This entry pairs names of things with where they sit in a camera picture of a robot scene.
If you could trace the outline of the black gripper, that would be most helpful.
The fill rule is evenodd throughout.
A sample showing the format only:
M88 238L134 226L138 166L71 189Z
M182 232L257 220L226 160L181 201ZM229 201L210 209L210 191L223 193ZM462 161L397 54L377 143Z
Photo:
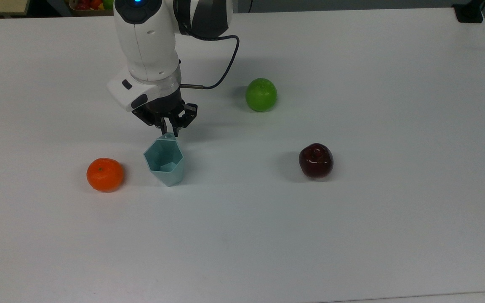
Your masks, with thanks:
M172 94L150 100L142 94L132 101L132 113L148 126L159 128L161 133L169 132L165 118L173 127L175 137L179 136L181 128L187 128L197 116L198 106L186 103L181 97L180 90Z

